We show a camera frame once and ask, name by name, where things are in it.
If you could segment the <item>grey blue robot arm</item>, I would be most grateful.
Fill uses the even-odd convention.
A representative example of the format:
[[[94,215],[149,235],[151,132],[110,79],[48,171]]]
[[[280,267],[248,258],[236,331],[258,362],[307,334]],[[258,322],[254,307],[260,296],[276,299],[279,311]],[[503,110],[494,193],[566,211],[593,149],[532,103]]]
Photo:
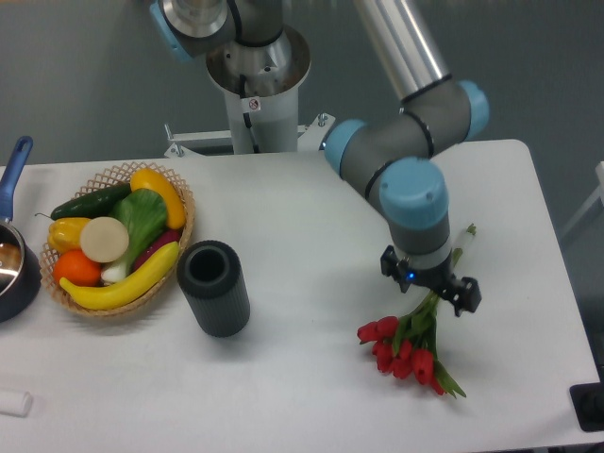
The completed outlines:
[[[322,130],[317,146],[334,172],[387,222],[392,244],[383,275],[402,290],[425,287],[456,312],[473,312],[478,283],[453,272],[448,191],[433,158],[488,123],[485,94],[448,71],[412,1],[359,1],[356,9],[399,98],[381,126],[347,120]],[[237,154],[294,152],[298,88],[310,69],[305,39],[279,1],[156,1],[151,15],[179,59],[204,57],[223,92]]]

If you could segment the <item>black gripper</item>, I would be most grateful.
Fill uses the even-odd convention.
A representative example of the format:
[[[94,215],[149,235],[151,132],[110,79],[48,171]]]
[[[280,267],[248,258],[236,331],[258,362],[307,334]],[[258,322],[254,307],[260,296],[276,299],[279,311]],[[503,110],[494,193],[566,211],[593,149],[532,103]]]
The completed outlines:
[[[390,277],[401,293],[411,285],[429,288],[453,306],[456,317],[465,312],[475,313],[481,302],[475,278],[455,278],[450,244],[426,254],[412,254],[388,245],[380,257],[380,272]]]

